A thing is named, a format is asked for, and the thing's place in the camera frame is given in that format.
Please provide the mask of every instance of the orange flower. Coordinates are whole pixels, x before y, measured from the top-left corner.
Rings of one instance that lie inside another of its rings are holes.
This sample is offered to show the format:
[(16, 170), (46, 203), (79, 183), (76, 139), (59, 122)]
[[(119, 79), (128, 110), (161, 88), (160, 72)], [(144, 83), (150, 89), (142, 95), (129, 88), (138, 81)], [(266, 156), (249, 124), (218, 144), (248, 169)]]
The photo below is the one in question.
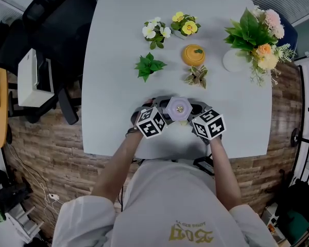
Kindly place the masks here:
[(256, 53), (259, 54), (259, 56), (270, 54), (271, 53), (271, 47), (270, 47), (269, 44), (261, 45), (257, 48)]

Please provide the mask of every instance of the black and white cube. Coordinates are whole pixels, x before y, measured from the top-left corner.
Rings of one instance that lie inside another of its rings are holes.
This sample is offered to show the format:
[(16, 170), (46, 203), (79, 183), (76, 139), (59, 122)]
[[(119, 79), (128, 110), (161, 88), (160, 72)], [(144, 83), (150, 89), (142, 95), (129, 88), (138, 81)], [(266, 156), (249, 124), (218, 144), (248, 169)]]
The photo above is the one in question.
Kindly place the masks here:
[(138, 122), (138, 129), (146, 139), (160, 135), (166, 128), (167, 123), (156, 107), (149, 110), (142, 110)]
[(212, 140), (226, 130), (223, 115), (209, 110), (192, 120), (198, 136)]

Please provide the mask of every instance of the yellow pot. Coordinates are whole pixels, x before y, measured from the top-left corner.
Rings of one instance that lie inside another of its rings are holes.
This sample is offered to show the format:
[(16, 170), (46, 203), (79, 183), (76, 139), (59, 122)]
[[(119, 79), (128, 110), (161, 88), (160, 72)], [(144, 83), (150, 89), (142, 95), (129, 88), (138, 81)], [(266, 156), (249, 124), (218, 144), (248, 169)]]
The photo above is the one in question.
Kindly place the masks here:
[(189, 66), (200, 66), (205, 61), (205, 51), (201, 46), (189, 45), (182, 52), (182, 59)]

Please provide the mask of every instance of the white t-shirt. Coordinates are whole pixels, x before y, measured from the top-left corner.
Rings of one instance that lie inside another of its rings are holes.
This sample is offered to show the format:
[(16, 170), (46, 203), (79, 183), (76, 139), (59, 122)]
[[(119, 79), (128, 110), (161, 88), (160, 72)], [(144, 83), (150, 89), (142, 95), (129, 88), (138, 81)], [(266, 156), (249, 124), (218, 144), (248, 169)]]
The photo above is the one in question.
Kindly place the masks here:
[(102, 197), (65, 203), (53, 247), (277, 246), (248, 205), (227, 211), (214, 186), (191, 166), (147, 161), (127, 187), (122, 213)]

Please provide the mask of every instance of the floor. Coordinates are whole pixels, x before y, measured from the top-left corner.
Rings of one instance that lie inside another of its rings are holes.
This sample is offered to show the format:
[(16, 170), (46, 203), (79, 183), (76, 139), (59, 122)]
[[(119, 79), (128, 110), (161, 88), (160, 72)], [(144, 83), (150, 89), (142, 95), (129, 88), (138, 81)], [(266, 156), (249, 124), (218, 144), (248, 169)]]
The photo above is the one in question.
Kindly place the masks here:
[[(289, 64), (279, 64), (282, 72), (278, 85), (272, 89), (272, 117), (270, 139), (266, 155), (231, 159), (231, 164), (242, 190), (243, 202), (249, 204), (261, 214), (266, 203), (273, 197), (266, 193), (268, 188), (280, 183), (279, 170), (291, 171), (295, 160), (296, 148), (290, 147), (290, 135), (301, 121), (301, 80), (298, 68)], [(76, 97), (80, 92), (73, 91)], [(44, 191), (37, 181), (12, 156), (18, 157), (28, 166), (28, 170), (39, 183), (44, 183), (52, 193), (67, 202), (76, 197), (88, 195), (97, 175), (105, 167), (108, 157), (85, 154), (82, 146), (81, 109), (78, 111), (79, 122), (73, 126), (66, 123), (59, 108), (51, 110), (36, 124), (30, 124), (23, 118), (10, 118), (13, 133), (13, 147), (4, 148), (7, 162), (15, 168), (17, 179), (25, 177), (34, 190), (33, 196), (25, 201), (26, 209), (36, 206), (31, 215), (35, 221), (45, 221), (42, 226), (44, 235), (52, 237), (60, 204), (48, 207), (44, 215)], [(138, 165), (132, 164), (125, 185), (128, 184)], [(120, 204), (115, 203), (119, 212)]]

